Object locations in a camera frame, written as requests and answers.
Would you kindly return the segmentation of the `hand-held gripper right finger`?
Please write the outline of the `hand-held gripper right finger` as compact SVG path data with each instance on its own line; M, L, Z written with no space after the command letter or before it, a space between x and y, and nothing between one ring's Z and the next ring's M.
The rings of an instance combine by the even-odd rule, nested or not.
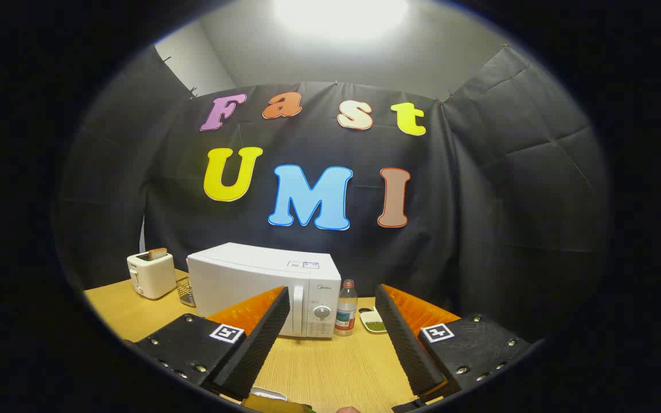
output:
M531 347L492 317L458 316L388 285L377 286L375 307L411 391L421 399L490 381Z

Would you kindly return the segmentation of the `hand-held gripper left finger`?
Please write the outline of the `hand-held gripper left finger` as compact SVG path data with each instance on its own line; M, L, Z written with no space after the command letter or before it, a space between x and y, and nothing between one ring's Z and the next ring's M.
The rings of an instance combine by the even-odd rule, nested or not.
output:
M288 287L276 287L210 317L182 314L136 341L135 350L182 381L242 400L289 312Z

